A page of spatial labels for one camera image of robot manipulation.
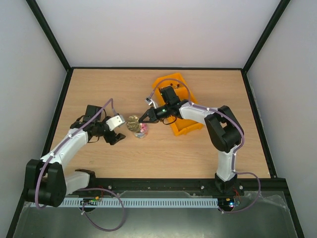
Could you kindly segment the clear glass jar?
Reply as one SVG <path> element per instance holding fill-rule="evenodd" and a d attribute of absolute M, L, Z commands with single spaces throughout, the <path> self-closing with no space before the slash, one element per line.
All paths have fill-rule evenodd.
<path fill-rule="evenodd" d="M 148 125 L 146 123 L 141 123 L 139 131 L 134 132 L 133 134 L 136 138 L 142 139 L 148 135 L 148 131 L 149 131 Z"/>

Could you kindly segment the gold jar lid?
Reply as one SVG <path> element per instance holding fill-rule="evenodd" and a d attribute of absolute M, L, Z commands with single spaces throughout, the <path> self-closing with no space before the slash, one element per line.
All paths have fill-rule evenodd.
<path fill-rule="evenodd" d="M 139 118 L 136 115 L 129 116 L 126 120 L 126 126 L 131 132 L 140 131 L 141 126 L 139 123 Z"/>

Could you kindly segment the yellow lollipop bin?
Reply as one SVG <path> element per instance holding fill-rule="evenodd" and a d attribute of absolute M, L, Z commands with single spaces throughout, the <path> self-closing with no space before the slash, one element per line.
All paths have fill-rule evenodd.
<path fill-rule="evenodd" d="M 188 90 L 188 94 L 190 94 L 190 89 L 188 88 L 187 83 L 181 75 L 181 73 L 173 73 L 167 76 L 157 78 L 152 84 L 153 89 L 150 93 L 150 96 L 152 97 L 156 92 L 158 92 L 159 88 L 170 86 L 171 84 L 174 89 L 179 87 L 185 87 Z"/>

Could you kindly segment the yellow star candy bin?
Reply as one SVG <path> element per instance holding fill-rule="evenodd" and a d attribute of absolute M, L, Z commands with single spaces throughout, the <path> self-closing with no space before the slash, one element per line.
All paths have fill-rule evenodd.
<path fill-rule="evenodd" d="M 204 126 L 201 123 L 189 119 L 169 117 L 167 120 L 175 136 L 185 135 L 191 131 L 202 129 Z"/>

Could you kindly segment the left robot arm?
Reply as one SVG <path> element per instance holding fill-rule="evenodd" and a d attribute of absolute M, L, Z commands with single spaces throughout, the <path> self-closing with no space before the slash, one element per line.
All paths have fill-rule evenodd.
<path fill-rule="evenodd" d="M 114 145 L 125 138 L 114 130 L 125 123 L 124 117 L 111 117 L 104 108 L 88 105 L 85 113 L 70 126 L 64 139 L 41 159 L 31 159 L 26 165 L 23 197 L 39 207 L 58 207 L 64 198 L 80 189 L 95 185 L 96 174 L 87 169 L 76 169 L 66 176 L 64 169 L 93 137 L 104 138 Z"/>

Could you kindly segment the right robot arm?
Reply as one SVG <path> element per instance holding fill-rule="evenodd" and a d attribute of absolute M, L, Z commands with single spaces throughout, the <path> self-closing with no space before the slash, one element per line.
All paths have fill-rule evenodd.
<path fill-rule="evenodd" d="M 228 106 L 208 108 L 181 100 L 171 86 L 160 89 L 164 105 L 157 107 L 151 96 L 146 98 L 150 108 L 139 118 L 139 123 L 163 122 L 168 117 L 189 119 L 206 126 L 213 146 L 218 150 L 215 187 L 221 194 L 233 189 L 237 180 L 235 160 L 245 138 L 241 125 Z"/>

